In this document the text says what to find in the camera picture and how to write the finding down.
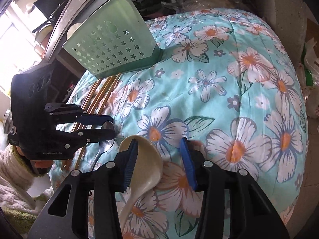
floral quilt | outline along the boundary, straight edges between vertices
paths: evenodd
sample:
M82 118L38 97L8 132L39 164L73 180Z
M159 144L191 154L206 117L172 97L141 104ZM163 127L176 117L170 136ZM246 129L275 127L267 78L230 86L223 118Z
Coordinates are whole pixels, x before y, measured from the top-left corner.
M115 119L116 143L97 167L114 159L121 141L138 134L154 143L164 160L160 183L135 204L123 238L193 239L202 193L190 188L179 154L183 136L221 168L245 168L287 223L298 199L307 155L307 118L291 61L263 20L240 10L206 9L146 22L162 61L121 76L103 114ZM86 72L70 103L82 104L96 81ZM71 131L73 125L59 128ZM89 171L98 144L80 164ZM56 189L74 168L50 171ZM117 193L120 212L130 189ZM224 237L230 203L225 193ZM88 234L94 238L93 197Z

chopstick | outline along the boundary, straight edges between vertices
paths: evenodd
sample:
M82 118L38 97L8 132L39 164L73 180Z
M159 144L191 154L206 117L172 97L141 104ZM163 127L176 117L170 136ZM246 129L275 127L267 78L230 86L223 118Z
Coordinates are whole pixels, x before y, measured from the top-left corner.
M100 106L100 109L98 110L98 115L101 114L101 112L103 110L103 107L104 107L104 104L106 103L107 99L110 97L111 92L113 91L113 88L114 88L115 84L117 83L120 75L121 75L121 73L119 73L116 78L115 78L114 75L108 78L108 80L105 82L106 85L105 86L103 85L102 89L97 94L96 97L98 97L98 99L95 101L94 106L91 108L91 111L89 112L89 114L93 114L94 113L94 111L95 111L96 107L98 106L100 100L103 98L105 91L109 88L108 93L107 93L106 97L104 98L104 100L102 102L102 105ZM85 148L86 148L85 146L82 147L82 149L80 151L80 154L78 156L77 162L75 164L75 169L79 168L79 165L80 165L82 156L84 154Z
M83 103L83 106L82 106L82 109L84 111L86 111L89 107L89 103L92 99L92 96L93 94L95 93L96 89L98 88L98 86L100 85L100 83L102 82L102 79L98 79L92 86L89 94L87 95L84 103ZM72 128L72 132L76 131L78 129L78 127L80 126L80 123L76 122ZM70 165L71 165L71 162L72 160L71 159L68 159L68 160L62 160L62 165L61 165L61 171L63 171L64 169L69 169L70 168Z

spoon handle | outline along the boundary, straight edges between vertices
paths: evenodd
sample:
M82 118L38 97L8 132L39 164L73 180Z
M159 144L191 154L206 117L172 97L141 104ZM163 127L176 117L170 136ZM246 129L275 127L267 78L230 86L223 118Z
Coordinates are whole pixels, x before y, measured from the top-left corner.
M129 214L131 213L137 200L138 200L138 198L137 199L136 199L136 197L133 198L131 195L129 197L128 201L126 202L125 206L123 207L123 209L120 213L120 216L119 216L121 232L124 231L126 221L129 218Z
M94 170L94 167L95 167L96 163L98 162L98 160L99 160L99 158L101 157L102 154L103 153L99 151L98 154L95 156L93 164L92 164L92 166L90 168L90 172Z

